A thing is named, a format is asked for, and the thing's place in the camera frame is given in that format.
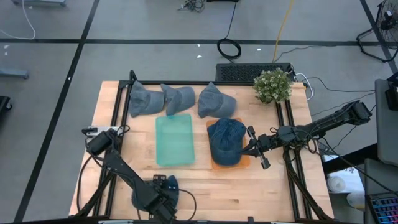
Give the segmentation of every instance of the gray floor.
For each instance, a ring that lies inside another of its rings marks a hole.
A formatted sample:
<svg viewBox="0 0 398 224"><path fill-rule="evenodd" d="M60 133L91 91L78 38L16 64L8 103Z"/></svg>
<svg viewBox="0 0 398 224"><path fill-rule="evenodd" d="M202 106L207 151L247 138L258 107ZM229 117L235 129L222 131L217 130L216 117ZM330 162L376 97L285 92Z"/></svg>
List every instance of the gray floor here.
<svg viewBox="0 0 398 224"><path fill-rule="evenodd" d="M27 13L37 38L79 39L93 0L68 0L66 8L33 6ZM233 3L213 2L197 14L177 11L183 0L101 0L89 39L220 39L228 31ZM242 0L236 7L231 39L275 40L288 0ZM377 0L368 1L374 16ZM370 28L359 0L296 1L282 40L355 40ZM30 36L21 7L0 1L0 29L12 35ZM374 34L366 37L375 41ZM26 69L30 79L0 78L0 95L11 96L14 108L0 129L0 223L12 222L42 145L77 44L0 44L0 67ZM296 46L281 45L279 52ZM232 52L231 46L223 46ZM366 47L383 56L380 47ZM242 45L238 63L270 62L273 45ZM392 75L388 64L367 57L359 47L315 47L284 55L296 72L320 77L330 88L371 90L374 80ZM90 125L103 80L126 79L134 69L141 80L214 80L215 65L228 63L209 44L86 44L25 221L68 215L83 155L80 129ZM363 96L333 93L311 80L315 96L308 102L312 113ZM368 108L374 95L362 99ZM314 119L328 113L314 116ZM343 126L326 138L332 146L351 129ZM336 149L341 154L376 142L376 124L357 127ZM361 223L362 213L351 211L343 196L332 197L335 215Z"/></svg>

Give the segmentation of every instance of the black cable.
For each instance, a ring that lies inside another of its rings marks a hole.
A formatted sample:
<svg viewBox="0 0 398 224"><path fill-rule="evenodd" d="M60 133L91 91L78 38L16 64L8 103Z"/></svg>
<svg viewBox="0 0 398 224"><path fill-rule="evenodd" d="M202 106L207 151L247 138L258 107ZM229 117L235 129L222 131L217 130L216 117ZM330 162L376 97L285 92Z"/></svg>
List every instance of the black cable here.
<svg viewBox="0 0 398 224"><path fill-rule="evenodd" d="M336 46L337 46L337 45L335 45L335 46L316 46L316 45L310 45L310 46L306 46L306 47L295 47L295 48L293 48L292 50L288 50L288 51L285 51L285 52L280 53L279 57L274 61L274 63L276 63L276 62L282 57L283 54L288 54L288 53L291 53L291 52L293 52L293 51L295 51L295 50L305 50L305 49L309 49L309 48L311 48L311 47L336 47Z"/></svg>
<svg viewBox="0 0 398 224"><path fill-rule="evenodd" d="M278 129L276 129L276 128L274 128L274 127L270 127L270 128L269 128L269 131L270 131L271 133L277 133L277 132L278 132Z"/></svg>
<svg viewBox="0 0 398 224"><path fill-rule="evenodd" d="M278 129L276 129L276 128L274 128L274 127L271 127L269 130L270 130L270 132L272 132L272 133L276 133L276 132L278 131ZM320 155L319 152L317 152L318 147L317 147L317 143L316 143L315 140L314 140L314 137L313 137L310 133L308 133L308 132L306 132L306 131L304 131L304 130L298 129L297 131L298 131L298 132L303 132L303 133L307 134L307 135L305 136L305 139L306 139L305 142L306 142L306 144L307 144L307 147L305 147L305 146L303 146L303 145L298 145L298 146L292 146L293 148L291 148L291 149L300 152L300 151L302 150L302 148L304 147L304 148L308 149L312 154L315 154L315 153L316 153L316 154ZM285 143L284 146L289 145L292 141L293 141L293 140L291 140L291 141ZM315 149L314 149L314 150L310 149L309 141L312 141L312 142L313 142L313 145L315 146ZM285 153L282 154L282 158L283 158L283 160L286 161L286 162L293 162L293 161L296 159L296 157L293 157L293 159L287 161L287 160L286 160L286 157L285 157Z"/></svg>
<svg viewBox="0 0 398 224"><path fill-rule="evenodd" d="M240 58L240 56L241 56L241 54L242 54L242 48L241 48L241 46L240 46L237 42L235 42L235 41L230 40L230 39L227 38L227 37L229 36L229 32L231 31L232 21L233 21L233 19L234 19L234 15L235 15L235 9L236 9L236 3L235 3L235 5L234 5L234 11L232 12L231 22L229 23L228 33L227 33L227 35L226 35L226 37L225 37L224 39L220 39L219 41L217 41L217 49L218 49L218 52L219 52L224 58L228 59L231 63L235 63L233 60L234 60L234 59ZM238 53L237 53L236 55L227 55L226 53L224 53L224 52L221 50L221 47L220 47L220 44L221 44L222 42L228 42L228 43L234 45L234 46L238 49Z"/></svg>
<svg viewBox="0 0 398 224"><path fill-rule="evenodd" d="M307 78L307 79L317 79L317 80L319 80L319 81L321 81L321 83L322 83L322 85L327 89L327 90L329 90L329 91L338 91L338 92L343 92L343 93L363 93L363 92L372 92L372 91L375 91L375 90L334 90L334 89L331 89L331 88L328 88L326 85L325 85L325 83L322 81L322 79L320 79L320 78L318 78L318 77L310 77L310 78Z"/></svg>
<svg viewBox="0 0 398 224"><path fill-rule="evenodd" d="M322 143L322 142L320 142L320 141L318 141L317 143L318 143L318 144L321 144L323 147L329 149L329 147L328 147L326 144L324 144L324 143ZM330 151L328 151L327 149L322 149L322 148L320 148L319 146L317 147L317 149L319 150L319 152L317 152L317 154L318 154L319 156L322 156L322 155L331 156L331 155L333 155L333 153L330 152Z"/></svg>
<svg viewBox="0 0 398 224"><path fill-rule="evenodd" d="M139 209L137 208L137 215L138 215L138 219L141 220L141 214L139 213Z"/></svg>
<svg viewBox="0 0 398 224"><path fill-rule="evenodd" d="M355 129L356 127L357 127L357 125L354 126L353 128L351 128L351 130L348 131L348 133L347 133L346 135L344 135L344 136L340 139L340 141L337 143L337 145L336 145L334 148L330 149L330 150L331 150L333 153L336 153L336 152L335 152L335 148L338 147L338 146L341 144L341 142L344 140L344 138L346 138L349 134L351 134L351 132L354 131L354 129Z"/></svg>
<svg viewBox="0 0 398 224"><path fill-rule="evenodd" d="M347 161L346 159L344 159L341 155L339 155L333 148L331 148L331 146L329 145L328 141L323 138L323 140L325 140L325 142L328 144L328 146L330 147L330 149L333 151L333 153L336 154L336 156L338 156L342 161L344 161L345 163L347 163L348 165L350 165L351 167L354 167L355 169L357 169L360 173L362 173L363 175L365 175L367 178L371 179L373 182L375 182L377 185L379 185L380 187L384 188L385 190L387 190L389 193L394 194L395 196L398 197L398 193L394 192L393 190L391 190L390 188L386 187L385 185L381 184L380 182L378 182L376 179L374 179L373 177L371 177L370 175L367 175L365 173L364 170L362 170L360 167L352 164L350 161Z"/></svg>
<svg viewBox="0 0 398 224"><path fill-rule="evenodd" d="M128 125L125 124L125 125L120 126L116 132L119 132L119 130L120 130L122 127L125 127L126 129L123 129L123 132L120 133L120 134L118 135L119 137L122 136L124 133L127 133L127 132L130 131L130 129L131 129L130 126L128 126Z"/></svg>
<svg viewBox="0 0 398 224"><path fill-rule="evenodd" d="M326 110L323 110L323 111L319 111L319 112L317 112L317 113L315 113L315 114L311 114L311 116L316 116L316 115L318 115L318 114L320 114L320 113L323 113L323 112L326 112L326 111L330 111L330 110L333 110L333 109L335 109L335 108L339 108L339 107L341 107L341 106L343 106L343 105L345 105L345 104L347 104L347 103L351 103L352 101L360 100L360 99L364 98L365 96L369 96L369 95L372 95L372 94L374 94L374 93L375 93L375 92L365 94L365 95L363 95L363 96L361 96L361 97L359 97L359 98L355 98L355 99L352 99L352 100L350 100L350 101L344 102L344 103L342 103L342 104L340 104L340 105L338 105L338 106L334 106L334 107L332 107L332 108L329 108L329 109L326 109Z"/></svg>
<svg viewBox="0 0 398 224"><path fill-rule="evenodd" d="M78 179L78 182L77 182L77 193L76 193L76 207L77 207L77 210L78 210L78 212L80 212L80 185L81 185L81 177L82 177L82 175L83 175L83 171L84 171L84 169L86 168L86 166L87 166L87 164L88 164L88 162L90 161L90 159L91 158L93 158L93 157L89 157L89 158L87 158L87 160L85 161L85 163L83 164L83 166L81 167L81 170L80 170L80 174L79 174L79 179Z"/></svg>
<svg viewBox="0 0 398 224"><path fill-rule="evenodd" d="M375 107L376 107L376 105L374 105L374 106L372 107L371 112L374 110Z"/></svg>
<svg viewBox="0 0 398 224"><path fill-rule="evenodd" d="M197 200L196 200L195 196L193 196L193 194L192 194L191 192L187 191L187 190L183 190L183 189L172 189L172 190L179 190L179 191L182 191L182 192L185 192L185 193L188 193L189 195L191 195L191 197L192 197L192 199L193 199L194 209L193 209L193 214L192 214L191 217L190 217L188 220L186 220L186 221L192 220L192 218L195 216L195 214L196 214L196 212L197 212Z"/></svg>
<svg viewBox="0 0 398 224"><path fill-rule="evenodd" d="M178 11L188 9L189 11L201 13L205 10L205 0L187 0L182 8L178 9Z"/></svg>

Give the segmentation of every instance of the denim cap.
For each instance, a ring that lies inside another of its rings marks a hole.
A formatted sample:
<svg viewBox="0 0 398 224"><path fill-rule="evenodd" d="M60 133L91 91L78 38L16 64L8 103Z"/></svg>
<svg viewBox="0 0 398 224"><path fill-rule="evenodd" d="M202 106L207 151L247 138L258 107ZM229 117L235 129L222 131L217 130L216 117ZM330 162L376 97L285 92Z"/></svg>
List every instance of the denim cap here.
<svg viewBox="0 0 398 224"><path fill-rule="evenodd" d="M165 84L160 86L166 95L167 116L186 110L195 104L195 92L192 87L171 88Z"/></svg>
<svg viewBox="0 0 398 224"><path fill-rule="evenodd" d="M199 95L198 115L200 118L205 116L229 118L234 113L235 107L235 98L220 92L212 82Z"/></svg>
<svg viewBox="0 0 398 224"><path fill-rule="evenodd" d="M129 112L132 117L156 114L162 111L164 101L163 92L146 90L141 83L135 81L130 92Z"/></svg>
<svg viewBox="0 0 398 224"><path fill-rule="evenodd" d="M207 128L213 160L222 166L233 166L241 160L246 127L240 121L221 118Z"/></svg>

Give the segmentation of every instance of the wooden tabletop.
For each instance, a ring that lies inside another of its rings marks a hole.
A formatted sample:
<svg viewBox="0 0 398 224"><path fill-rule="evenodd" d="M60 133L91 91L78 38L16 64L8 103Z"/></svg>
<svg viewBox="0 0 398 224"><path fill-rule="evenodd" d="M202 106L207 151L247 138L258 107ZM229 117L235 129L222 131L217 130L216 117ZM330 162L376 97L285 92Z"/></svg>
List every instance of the wooden tabletop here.
<svg viewBox="0 0 398 224"><path fill-rule="evenodd" d="M96 105L93 126L108 126L111 123L118 82L102 83ZM198 96L205 86L192 86ZM160 85L146 85L148 90L161 91ZM275 103L264 105L256 99L250 86L218 86L218 89L237 100L233 117L242 119L246 127L253 126L256 134L272 134L271 127L278 128ZM124 96L121 100L118 122L121 120ZM294 83L290 98L295 124L310 123L311 116L302 83ZM206 122L211 117L199 118L197 105L179 114L192 116L192 128L195 148L195 163L190 166L160 167L156 164L155 119L165 116L165 110L159 114L131 118L127 124L131 130L125 134L122 158L144 179L151 180L154 174L174 175L181 189L190 191L197 200L197 212L194 220L247 220L253 216L255 221L293 221L287 173L282 158L282 148L265 153L271 167L263 170L259 158L250 157L249 167L244 169L212 170L211 154L208 142ZM330 198L326 187L321 160L318 154L301 151L307 189L325 213L333 217ZM88 158L85 153L83 162ZM88 201L98 186L101 169L90 161L81 181L81 207ZM301 217L304 217L302 197L296 188ZM118 177L113 200L111 218L138 219L136 209L131 203L132 189ZM101 213L104 213L108 190L103 194ZM193 200L181 192L176 214L179 220L188 219L193 213ZM76 214L76 191L73 196L70 214ZM141 212L147 219L147 213Z"/></svg>

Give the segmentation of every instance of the translucent green tray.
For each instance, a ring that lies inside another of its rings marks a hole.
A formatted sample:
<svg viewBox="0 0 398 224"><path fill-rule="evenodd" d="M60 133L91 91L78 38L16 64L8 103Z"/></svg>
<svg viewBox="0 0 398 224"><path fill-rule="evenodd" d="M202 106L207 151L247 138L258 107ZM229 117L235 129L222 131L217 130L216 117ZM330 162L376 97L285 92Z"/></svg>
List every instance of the translucent green tray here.
<svg viewBox="0 0 398 224"><path fill-rule="evenodd" d="M194 162L191 115L156 118L156 163L160 166L180 166Z"/></svg>

